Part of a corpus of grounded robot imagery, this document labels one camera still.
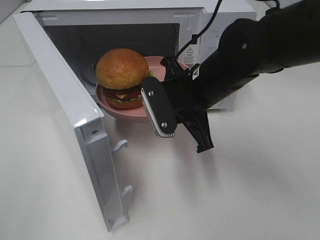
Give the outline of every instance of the bottom bun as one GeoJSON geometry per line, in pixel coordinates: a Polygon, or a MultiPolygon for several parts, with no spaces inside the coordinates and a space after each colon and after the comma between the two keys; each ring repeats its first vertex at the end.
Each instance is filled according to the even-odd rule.
{"type": "Polygon", "coordinates": [[[110,107],[114,109],[135,109],[137,107],[142,106],[142,99],[134,100],[134,101],[128,101],[125,103],[120,103],[112,100],[106,99],[107,103],[110,105],[110,107]]]}

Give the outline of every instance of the pink plate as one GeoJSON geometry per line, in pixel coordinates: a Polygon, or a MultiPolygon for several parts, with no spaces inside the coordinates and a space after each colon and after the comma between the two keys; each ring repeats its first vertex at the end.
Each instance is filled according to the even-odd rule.
{"type": "MultiPolygon", "coordinates": [[[[149,65],[149,69],[152,70],[155,77],[159,81],[163,81],[166,75],[166,68],[160,64],[160,61],[163,59],[163,56],[146,56],[144,57],[149,65]]],[[[179,62],[183,69],[186,69],[187,66],[182,62],[179,62]]],[[[100,103],[100,106],[111,116],[127,120],[134,123],[148,123],[149,119],[146,114],[146,111],[143,106],[132,109],[115,109],[111,107],[106,101],[105,97],[102,94],[101,85],[98,83],[95,88],[95,94],[100,103]]]]}

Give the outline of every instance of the table surface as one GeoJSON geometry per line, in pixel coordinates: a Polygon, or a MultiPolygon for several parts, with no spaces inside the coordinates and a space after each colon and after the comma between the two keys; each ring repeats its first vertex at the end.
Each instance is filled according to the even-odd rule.
{"type": "Polygon", "coordinates": [[[310,64],[264,74],[230,111],[208,114],[215,148],[197,154],[183,126],[106,114],[119,185],[133,185],[130,221],[108,233],[80,158],[70,155],[12,17],[0,25],[2,240],[317,240],[320,81],[310,64]]]}

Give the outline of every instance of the microwave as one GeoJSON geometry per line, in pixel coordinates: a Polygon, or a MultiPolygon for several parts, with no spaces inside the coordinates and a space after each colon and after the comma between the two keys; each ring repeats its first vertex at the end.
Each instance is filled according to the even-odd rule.
{"type": "MultiPolygon", "coordinates": [[[[107,51],[129,48],[143,56],[173,56],[210,20],[217,0],[33,0],[14,15],[41,90],[65,141],[80,150],[108,231],[128,221],[104,112],[95,96],[95,65],[107,51]]],[[[222,2],[210,28],[179,56],[189,68],[218,47],[236,19],[256,19],[246,0],[222,2]]],[[[231,108],[235,95],[213,106],[231,108]]]]}

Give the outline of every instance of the open microwave door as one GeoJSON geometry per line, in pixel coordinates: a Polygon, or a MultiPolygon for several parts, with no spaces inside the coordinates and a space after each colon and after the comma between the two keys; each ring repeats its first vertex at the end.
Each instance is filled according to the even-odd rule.
{"type": "Polygon", "coordinates": [[[108,231],[128,218],[123,197],[131,186],[120,192],[112,153],[128,142],[110,146],[103,123],[103,112],[78,80],[31,12],[13,16],[32,62],[52,116],[63,134],[71,133],[86,164],[96,198],[108,231]]]}

